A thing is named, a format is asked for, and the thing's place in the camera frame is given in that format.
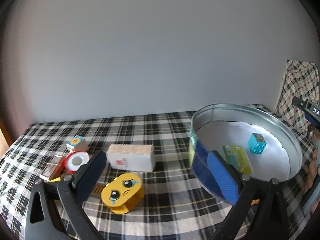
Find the brown wooden comb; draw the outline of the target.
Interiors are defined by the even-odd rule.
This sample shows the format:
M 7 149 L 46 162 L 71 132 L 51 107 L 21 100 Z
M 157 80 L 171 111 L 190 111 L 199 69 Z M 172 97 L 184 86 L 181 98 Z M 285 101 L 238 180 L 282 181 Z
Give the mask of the brown wooden comb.
M 101 199 L 101 193 L 103 189 L 105 188 L 105 184 L 97 183 L 90 194 L 91 197 Z

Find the red white tape roll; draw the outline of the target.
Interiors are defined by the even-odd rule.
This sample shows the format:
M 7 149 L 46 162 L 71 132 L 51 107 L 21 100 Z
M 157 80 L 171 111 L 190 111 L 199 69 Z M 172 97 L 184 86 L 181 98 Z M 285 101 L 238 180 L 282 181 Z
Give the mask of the red white tape roll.
M 68 173 L 75 174 L 75 172 L 82 166 L 89 162 L 90 156 L 84 151 L 75 151 L 67 155 L 64 160 L 64 166 Z

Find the white sun toy block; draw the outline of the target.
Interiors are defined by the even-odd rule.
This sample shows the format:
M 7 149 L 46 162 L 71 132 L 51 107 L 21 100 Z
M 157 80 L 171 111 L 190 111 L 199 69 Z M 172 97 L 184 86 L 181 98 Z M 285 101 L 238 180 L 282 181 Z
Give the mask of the white sun toy block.
M 89 146 L 84 137 L 76 135 L 71 141 L 66 144 L 67 150 L 69 152 L 75 151 L 87 151 Z

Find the yellow crying face toy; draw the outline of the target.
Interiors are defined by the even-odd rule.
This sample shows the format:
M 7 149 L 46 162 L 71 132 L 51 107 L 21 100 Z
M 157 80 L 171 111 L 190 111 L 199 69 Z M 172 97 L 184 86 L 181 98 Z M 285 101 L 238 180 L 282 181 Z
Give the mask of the yellow crying face toy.
M 102 190 L 100 196 L 103 203 L 118 215 L 129 213 L 143 198 L 142 179 L 135 173 L 124 173 Z

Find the blue bear toy block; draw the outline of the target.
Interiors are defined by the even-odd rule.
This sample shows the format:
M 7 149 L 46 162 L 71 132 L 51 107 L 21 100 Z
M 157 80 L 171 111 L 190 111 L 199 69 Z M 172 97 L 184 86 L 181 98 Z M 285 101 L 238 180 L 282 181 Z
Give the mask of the blue bear toy block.
M 267 143 L 260 133 L 252 133 L 249 137 L 248 146 L 253 154 L 262 154 Z

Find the white Oriental Club box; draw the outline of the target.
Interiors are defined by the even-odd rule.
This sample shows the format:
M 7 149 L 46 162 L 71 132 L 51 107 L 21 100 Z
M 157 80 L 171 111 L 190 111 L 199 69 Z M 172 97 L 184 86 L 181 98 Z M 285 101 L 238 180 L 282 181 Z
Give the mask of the white Oriental Club box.
M 107 150 L 107 160 L 118 170 L 152 172 L 155 158 L 152 145 L 112 144 Z

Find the yellow cube block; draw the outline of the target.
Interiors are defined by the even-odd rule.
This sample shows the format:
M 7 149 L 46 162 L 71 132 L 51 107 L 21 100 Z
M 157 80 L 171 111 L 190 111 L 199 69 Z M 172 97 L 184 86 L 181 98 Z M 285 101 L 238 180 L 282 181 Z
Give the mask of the yellow cube block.
M 60 178 L 60 177 L 57 177 L 57 178 L 55 178 L 55 179 L 53 179 L 53 180 L 50 180 L 49 182 L 50 182 L 50 183 L 59 182 L 60 180 L 61 180 L 61 178 Z

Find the plaid cloth covered furniture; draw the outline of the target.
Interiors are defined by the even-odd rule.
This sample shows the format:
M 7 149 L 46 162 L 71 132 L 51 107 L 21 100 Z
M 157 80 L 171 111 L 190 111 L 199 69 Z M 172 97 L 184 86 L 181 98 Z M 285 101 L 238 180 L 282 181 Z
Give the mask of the plaid cloth covered furniture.
M 276 115 L 307 136 L 310 122 L 305 118 L 303 111 L 293 105 L 292 99 L 295 96 L 303 101 L 319 103 L 319 73 L 315 63 L 287 61 L 285 79 L 276 106 Z

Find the round blue metal tin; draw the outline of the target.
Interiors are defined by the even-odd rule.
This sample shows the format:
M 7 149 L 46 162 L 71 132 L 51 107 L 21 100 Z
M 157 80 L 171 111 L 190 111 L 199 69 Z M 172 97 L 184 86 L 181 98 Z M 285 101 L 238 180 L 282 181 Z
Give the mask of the round blue metal tin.
M 241 187 L 228 178 L 218 153 L 240 174 L 286 184 L 302 168 L 297 133 L 275 116 L 250 106 L 213 104 L 191 119 L 189 163 L 202 187 L 235 204 Z

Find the black white plaid tablecloth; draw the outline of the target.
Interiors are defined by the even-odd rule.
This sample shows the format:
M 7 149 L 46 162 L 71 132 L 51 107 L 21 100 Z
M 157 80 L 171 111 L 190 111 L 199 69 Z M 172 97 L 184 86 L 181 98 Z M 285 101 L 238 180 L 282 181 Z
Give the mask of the black white plaid tablecloth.
M 89 151 L 110 144 L 150 144 L 156 166 L 142 174 L 145 197 L 126 215 L 89 198 L 82 207 L 104 239 L 208 239 L 231 209 L 202 188 L 189 166 L 192 111 L 32 124 L 1 158 L 1 218 L 16 239 L 34 180 L 75 135 Z

